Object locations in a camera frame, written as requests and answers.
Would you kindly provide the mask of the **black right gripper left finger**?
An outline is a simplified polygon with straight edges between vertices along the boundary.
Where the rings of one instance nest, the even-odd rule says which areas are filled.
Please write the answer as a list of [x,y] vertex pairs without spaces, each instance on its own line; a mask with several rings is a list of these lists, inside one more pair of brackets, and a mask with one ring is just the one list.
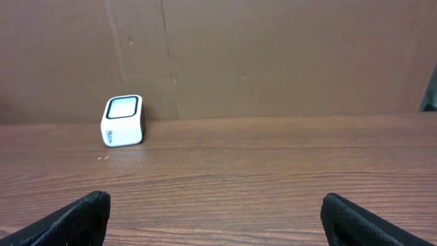
[[1,246],[102,246],[111,197],[93,191],[1,239]]

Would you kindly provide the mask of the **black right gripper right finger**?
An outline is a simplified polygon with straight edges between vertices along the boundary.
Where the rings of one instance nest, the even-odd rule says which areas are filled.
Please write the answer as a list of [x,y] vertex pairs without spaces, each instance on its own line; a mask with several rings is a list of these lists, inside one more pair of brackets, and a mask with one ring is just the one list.
[[324,197],[320,219],[330,246],[433,246],[336,193]]

